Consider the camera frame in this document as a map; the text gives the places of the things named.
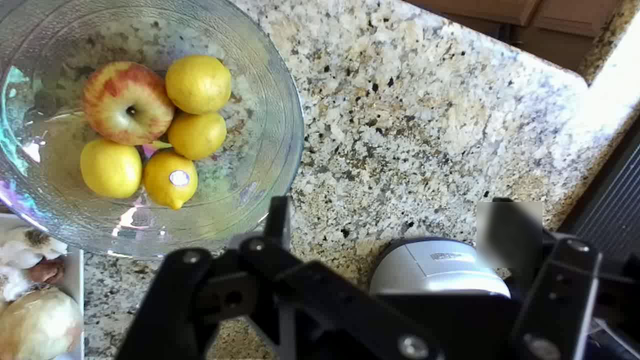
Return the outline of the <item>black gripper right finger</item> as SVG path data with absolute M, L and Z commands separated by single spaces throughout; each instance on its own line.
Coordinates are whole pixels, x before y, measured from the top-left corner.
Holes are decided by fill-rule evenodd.
M 605 257 L 510 198 L 493 201 L 487 243 L 510 273 L 516 360 L 640 360 L 638 254 Z

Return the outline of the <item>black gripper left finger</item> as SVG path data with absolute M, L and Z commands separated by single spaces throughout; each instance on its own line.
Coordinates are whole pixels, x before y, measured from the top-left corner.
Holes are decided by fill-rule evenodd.
M 314 320 L 284 276 L 300 262 L 287 251 L 289 198 L 270 201 L 263 232 L 214 258 L 204 248 L 165 258 L 117 360 L 204 360 L 224 320 L 247 317 L 280 360 L 314 360 Z

